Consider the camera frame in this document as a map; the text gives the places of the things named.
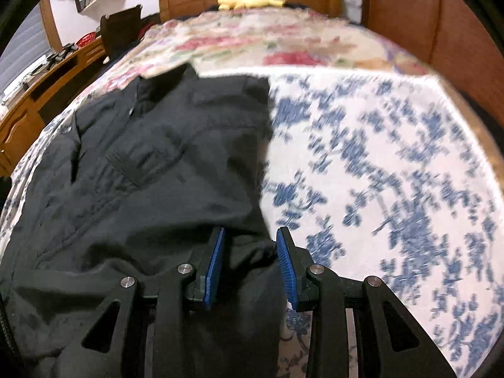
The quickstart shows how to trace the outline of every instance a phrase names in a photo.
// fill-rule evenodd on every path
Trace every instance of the white and blue floral sheet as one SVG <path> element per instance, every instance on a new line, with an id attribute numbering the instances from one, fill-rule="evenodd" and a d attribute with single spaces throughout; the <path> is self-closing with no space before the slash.
<path id="1" fill-rule="evenodd" d="M 274 135 L 261 208 L 272 237 L 287 226 L 340 276 L 381 277 L 457 375 L 470 376 L 504 323 L 503 203 L 437 77 L 299 67 L 230 73 L 270 77 Z M 288 310 L 279 376 L 303 375 L 310 323 Z"/>

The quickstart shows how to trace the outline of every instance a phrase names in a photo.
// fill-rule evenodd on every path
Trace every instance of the wooden desk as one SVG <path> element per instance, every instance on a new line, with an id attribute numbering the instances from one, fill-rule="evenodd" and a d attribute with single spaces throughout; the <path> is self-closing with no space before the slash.
<path id="1" fill-rule="evenodd" d="M 0 122 L 0 175 L 9 176 L 44 127 L 97 76 L 105 50 L 98 38 L 44 74 Z"/>

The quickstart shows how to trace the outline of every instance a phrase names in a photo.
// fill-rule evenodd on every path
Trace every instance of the white wall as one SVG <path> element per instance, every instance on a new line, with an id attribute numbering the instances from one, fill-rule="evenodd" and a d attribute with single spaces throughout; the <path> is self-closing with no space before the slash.
<path id="1" fill-rule="evenodd" d="M 125 8 L 143 5 L 142 17 L 159 12 L 159 0 L 102 0 L 84 14 L 77 13 L 74 0 L 50 0 L 54 22 L 62 44 L 73 43 L 88 32 L 96 30 L 102 15 L 112 14 Z M 347 15 L 360 21 L 361 0 L 345 0 Z"/>

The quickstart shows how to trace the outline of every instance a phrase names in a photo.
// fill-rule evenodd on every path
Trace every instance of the wooden wardrobe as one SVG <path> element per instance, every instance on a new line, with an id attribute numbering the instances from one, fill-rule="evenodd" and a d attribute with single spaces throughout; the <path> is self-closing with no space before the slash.
<path id="1" fill-rule="evenodd" d="M 364 0 L 362 23 L 431 65 L 504 126 L 504 57 L 463 0 Z"/>

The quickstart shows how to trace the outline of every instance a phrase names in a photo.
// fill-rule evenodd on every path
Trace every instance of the floral blanket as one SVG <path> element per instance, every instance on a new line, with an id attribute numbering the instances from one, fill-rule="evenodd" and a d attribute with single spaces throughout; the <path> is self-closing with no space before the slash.
<path id="1" fill-rule="evenodd" d="M 310 10 L 208 12 L 149 30 L 19 162 L 0 218 L 0 256 L 44 150 L 75 109 L 186 61 L 202 76 L 270 77 L 275 132 L 261 207 L 272 235 L 288 226 L 340 276 L 380 276 L 457 374 L 470 376 L 504 324 L 502 196 L 491 167 L 438 78 L 400 75 L 428 67 Z M 278 375 L 301 377 L 311 316 L 287 310 L 286 321 Z M 356 376 L 354 338 L 350 347 Z"/>

